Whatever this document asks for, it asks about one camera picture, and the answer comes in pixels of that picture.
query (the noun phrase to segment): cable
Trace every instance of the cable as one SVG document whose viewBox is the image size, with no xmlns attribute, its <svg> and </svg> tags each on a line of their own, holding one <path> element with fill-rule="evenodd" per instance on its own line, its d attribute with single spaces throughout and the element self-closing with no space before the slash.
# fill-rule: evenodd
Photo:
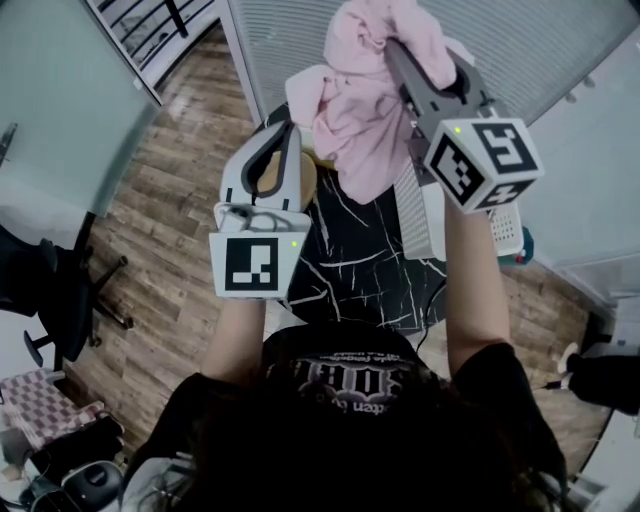
<svg viewBox="0 0 640 512">
<path fill-rule="evenodd" d="M 422 335 L 422 338 L 418 342 L 418 346 L 416 347 L 416 353 L 418 352 L 418 350 L 420 350 L 420 347 L 422 346 L 424 341 L 427 339 L 427 336 L 429 334 L 429 312 L 431 311 L 431 305 L 433 304 L 433 301 L 438 296 L 438 294 L 442 290 L 444 290 L 445 286 L 447 286 L 447 278 L 446 277 L 442 281 L 440 281 L 440 284 L 438 286 L 436 286 L 436 289 L 433 290 L 433 293 L 431 294 L 431 297 L 429 297 L 429 300 L 427 301 L 427 307 L 424 308 L 424 316 L 423 316 L 423 318 L 424 318 L 424 334 Z"/>
<path fill-rule="evenodd" d="M 253 231 L 254 233 L 264 233 L 264 232 L 273 233 L 278 231 L 279 222 L 284 224 L 288 231 L 295 231 L 293 224 L 291 224 L 291 222 L 271 212 L 252 212 L 249 208 L 243 208 L 241 206 L 229 206 L 221 213 L 222 213 L 222 220 L 220 221 L 220 227 L 218 228 L 219 231 L 222 231 L 222 227 L 224 226 L 224 223 L 227 220 L 227 215 L 229 215 L 230 213 L 234 214 L 237 218 L 244 219 L 244 224 L 238 231 L 247 230 L 247 231 Z M 251 227 L 251 223 L 253 222 L 253 219 L 255 219 L 256 217 L 267 217 L 271 219 L 271 221 L 273 222 L 272 228 L 262 229 L 262 228 Z"/>
</svg>

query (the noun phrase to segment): checkered fabric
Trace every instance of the checkered fabric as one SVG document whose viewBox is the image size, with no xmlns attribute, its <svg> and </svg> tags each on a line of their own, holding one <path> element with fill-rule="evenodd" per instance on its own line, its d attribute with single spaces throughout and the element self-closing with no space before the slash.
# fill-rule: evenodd
<svg viewBox="0 0 640 512">
<path fill-rule="evenodd" d="M 78 409 L 47 381 L 48 374 L 36 370 L 0 381 L 4 410 L 34 450 L 95 421 L 104 409 L 102 402 Z"/>
</svg>

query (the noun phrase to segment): black office chair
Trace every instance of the black office chair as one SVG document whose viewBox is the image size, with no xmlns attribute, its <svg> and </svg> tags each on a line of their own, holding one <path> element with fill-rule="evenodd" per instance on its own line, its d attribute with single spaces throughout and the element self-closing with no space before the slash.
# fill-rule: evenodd
<svg viewBox="0 0 640 512">
<path fill-rule="evenodd" d="M 47 335 L 24 342 L 38 366 L 43 365 L 39 349 L 54 343 L 62 356 L 75 361 L 85 341 L 98 346 L 93 333 L 93 310 L 131 329 L 133 319 L 120 318 L 98 300 L 98 293 L 111 276 L 128 264 L 125 256 L 95 283 L 91 281 L 88 247 L 80 257 L 74 251 L 54 246 L 43 239 L 40 245 L 23 242 L 0 226 L 0 309 L 33 316 L 38 313 Z"/>
</svg>

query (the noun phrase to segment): black t-shirt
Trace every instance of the black t-shirt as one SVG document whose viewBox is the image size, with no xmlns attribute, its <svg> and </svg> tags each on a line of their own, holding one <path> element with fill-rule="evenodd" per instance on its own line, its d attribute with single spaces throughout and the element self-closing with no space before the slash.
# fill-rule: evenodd
<svg viewBox="0 0 640 512">
<path fill-rule="evenodd" d="M 401 396 L 405 379 L 416 372 L 423 381 L 447 385 L 428 370 L 404 337 L 368 326 L 333 323 L 279 331 L 264 345 L 265 384 L 274 365 L 283 361 L 291 368 L 302 399 L 346 415 L 384 415 Z M 464 400 L 499 419 L 533 467 L 564 481 L 564 457 L 509 344 L 491 345 L 475 354 L 452 384 Z M 235 386 L 201 374 L 187 378 L 169 399 L 149 441 L 135 454 L 125 481 L 152 457 L 188 453 L 196 423 L 223 397 L 237 392 Z"/>
</svg>

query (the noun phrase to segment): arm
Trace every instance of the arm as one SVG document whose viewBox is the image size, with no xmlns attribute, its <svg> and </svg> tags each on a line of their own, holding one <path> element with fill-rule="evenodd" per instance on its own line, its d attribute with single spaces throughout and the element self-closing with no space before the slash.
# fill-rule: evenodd
<svg viewBox="0 0 640 512">
<path fill-rule="evenodd" d="M 445 201 L 449 369 L 487 345 L 509 341 L 509 309 L 486 213 L 464 215 Z"/>
<path fill-rule="evenodd" d="M 225 301 L 216 332 L 200 369 L 205 377 L 247 384 L 260 368 L 266 303 Z"/>
</svg>

